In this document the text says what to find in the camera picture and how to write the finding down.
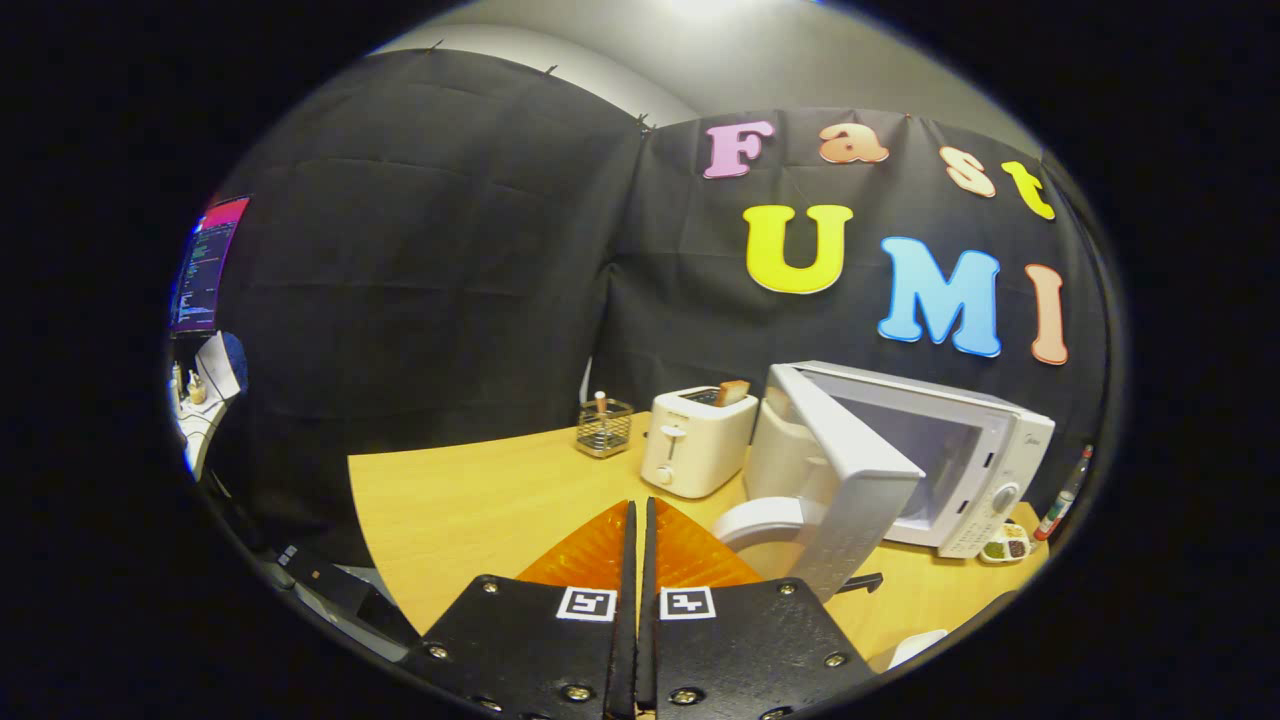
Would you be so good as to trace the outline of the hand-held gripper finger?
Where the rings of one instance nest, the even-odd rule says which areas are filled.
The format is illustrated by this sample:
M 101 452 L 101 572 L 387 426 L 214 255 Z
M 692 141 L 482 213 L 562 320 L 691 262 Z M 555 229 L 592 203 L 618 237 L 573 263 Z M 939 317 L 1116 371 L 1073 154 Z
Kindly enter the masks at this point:
M 796 719 L 873 678 L 809 585 L 765 579 L 649 498 L 637 706 L 657 719 Z
M 475 577 L 401 667 L 489 719 L 634 717 L 636 541 L 621 501 L 517 577 Z

